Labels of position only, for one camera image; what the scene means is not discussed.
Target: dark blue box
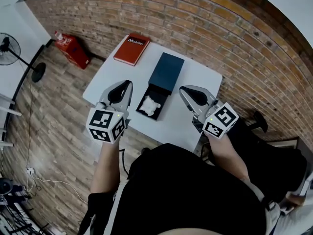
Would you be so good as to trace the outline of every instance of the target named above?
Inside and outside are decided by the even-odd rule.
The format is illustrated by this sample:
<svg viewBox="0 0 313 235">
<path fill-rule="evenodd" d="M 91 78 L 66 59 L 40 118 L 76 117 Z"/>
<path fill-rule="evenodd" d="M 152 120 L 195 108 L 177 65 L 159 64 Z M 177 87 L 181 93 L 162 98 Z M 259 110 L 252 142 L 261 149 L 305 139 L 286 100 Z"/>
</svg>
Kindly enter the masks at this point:
<svg viewBox="0 0 313 235">
<path fill-rule="evenodd" d="M 184 61 L 185 60 L 179 57 L 162 53 L 155 70 L 149 79 L 148 89 L 142 97 L 136 111 L 149 118 L 157 120 L 167 97 L 172 94 Z M 152 116 L 148 116 L 144 111 L 140 110 L 146 96 L 149 96 L 154 102 L 161 105 L 160 108 L 156 108 Z"/>
<path fill-rule="evenodd" d="M 172 94 L 184 61 L 179 57 L 162 53 L 149 79 L 149 84 L 165 89 L 168 95 Z"/>
</svg>

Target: white tissue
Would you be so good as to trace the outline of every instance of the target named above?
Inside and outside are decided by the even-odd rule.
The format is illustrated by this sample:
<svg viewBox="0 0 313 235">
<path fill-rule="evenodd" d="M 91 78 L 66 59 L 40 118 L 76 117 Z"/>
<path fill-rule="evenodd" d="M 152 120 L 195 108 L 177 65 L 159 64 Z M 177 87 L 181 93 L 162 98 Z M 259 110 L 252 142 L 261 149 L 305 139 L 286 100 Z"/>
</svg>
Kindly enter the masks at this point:
<svg viewBox="0 0 313 235">
<path fill-rule="evenodd" d="M 150 117 L 154 114 L 156 108 L 160 107 L 160 104 L 155 103 L 149 96 L 146 96 L 145 100 L 142 103 L 142 106 L 140 107 L 140 110 L 147 113 L 147 115 Z"/>
</svg>

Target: cable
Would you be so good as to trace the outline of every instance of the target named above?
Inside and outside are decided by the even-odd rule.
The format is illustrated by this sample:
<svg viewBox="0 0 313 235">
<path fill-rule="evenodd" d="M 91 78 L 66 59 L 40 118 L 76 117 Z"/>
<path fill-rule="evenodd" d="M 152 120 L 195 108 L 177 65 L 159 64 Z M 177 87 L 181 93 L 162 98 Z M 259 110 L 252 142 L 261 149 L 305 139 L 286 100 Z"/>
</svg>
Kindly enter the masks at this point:
<svg viewBox="0 0 313 235">
<path fill-rule="evenodd" d="M 34 95 L 31 92 L 31 83 L 29 83 L 29 90 L 31 93 L 31 99 L 30 99 L 29 118 L 28 118 L 28 154 L 27 154 L 27 161 L 26 161 L 26 169 L 28 169 L 28 162 L 29 162 L 29 156 L 30 156 L 30 119 L 31 119 L 31 115 L 32 115 L 33 95 Z"/>
<path fill-rule="evenodd" d="M 34 180 L 35 182 L 35 194 L 31 193 L 34 197 L 37 196 L 37 191 L 41 191 L 42 190 L 42 187 L 41 186 L 38 186 L 36 181 Z"/>
<path fill-rule="evenodd" d="M 125 149 L 121 149 L 121 150 L 119 150 L 119 151 L 122 152 L 122 164 L 123 164 L 123 169 L 124 169 L 124 171 L 125 171 L 125 173 L 127 174 L 127 177 L 128 177 L 129 174 L 128 174 L 126 168 L 125 168 L 125 163 L 124 163 L 124 153 L 125 153 Z"/>
<path fill-rule="evenodd" d="M 30 191 L 33 189 L 34 183 L 35 183 L 35 180 L 34 180 L 33 176 L 32 176 L 31 174 L 30 174 L 30 176 L 31 176 L 32 179 L 33 179 L 33 184 L 31 185 L 31 188 L 30 188 L 29 190 L 27 190 L 28 192 L 30 192 Z"/>
<path fill-rule="evenodd" d="M 67 185 L 71 186 L 71 187 L 74 189 L 74 191 L 76 192 L 76 194 L 77 194 L 77 196 L 80 198 L 80 200 L 87 204 L 87 202 L 86 202 L 85 200 L 83 200 L 83 199 L 80 197 L 80 195 L 78 194 L 78 192 L 77 192 L 77 190 L 74 188 L 74 186 L 72 186 L 72 185 L 69 184 L 69 183 L 63 182 L 63 181 L 61 181 L 61 180 L 56 180 L 56 181 L 53 181 L 53 180 L 42 180 L 42 179 L 40 179 L 40 178 L 34 178 L 34 177 L 33 177 L 33 179 L 34 179 L 34 180 L 35 180 L 35 179 L 38 179 L 38 180 L 40 180 L 40 181 L 42 181 L 42 182 L 54 182 L 54 183 L 60 182 L 60 183 L 67 184 Z"/>
<path fill-rule="evenodd" d="M 202 145 L 202 147 L 201 147 L 201 153 L 200 153 L 200 158 L 201 158 L 201 159 L 203 159 L 204 148 L 205 148 L 205 146 L 206 146 L 207 144 L 210 144 L 210 142 L 204 143 L 204 144 Z"/>
</svg>

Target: power outlet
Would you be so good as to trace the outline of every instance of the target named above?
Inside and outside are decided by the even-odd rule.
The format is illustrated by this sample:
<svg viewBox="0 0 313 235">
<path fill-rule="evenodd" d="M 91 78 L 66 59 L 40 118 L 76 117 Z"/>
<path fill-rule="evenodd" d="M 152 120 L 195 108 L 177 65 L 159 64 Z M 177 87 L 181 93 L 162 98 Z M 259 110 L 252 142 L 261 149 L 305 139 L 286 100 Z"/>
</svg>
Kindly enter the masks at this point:
<svg viewBox="0 0 313 235">
<path fill-rule="evenodd" d="M 27 168 L 26 170 L 27 170 L 27 174 L 28 174 L 28 175 L 31 175 L 31 176 L 34 176 L 34 175 L 35 175 L 35 170 L 34 170 L 34 168 Z"/>
</svg>

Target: black chair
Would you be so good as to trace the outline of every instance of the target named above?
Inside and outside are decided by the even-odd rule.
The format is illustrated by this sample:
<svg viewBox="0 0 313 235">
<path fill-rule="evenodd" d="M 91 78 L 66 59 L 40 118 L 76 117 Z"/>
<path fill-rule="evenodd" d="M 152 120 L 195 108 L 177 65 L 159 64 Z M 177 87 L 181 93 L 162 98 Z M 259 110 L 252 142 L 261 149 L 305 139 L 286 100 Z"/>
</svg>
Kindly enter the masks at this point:
<svg viewBox="0 0 313 235">
<path fill-rule="evenodd" d="M 227 133 L 229 139 L 244 160 L 251 182 L 267 199 L 279 203 L 287 191 L 295 191 L 305 175 L 307 161 L 298 149 L 277 148 L 267 144 L 251 130 L 261 127 L 264 132 L 268 125 L 262 114 L 254 114 L 256 123 L 247 126 L 242 119 Z M 214 163 L 214 156 L 209 153 Z"/>
</svg>

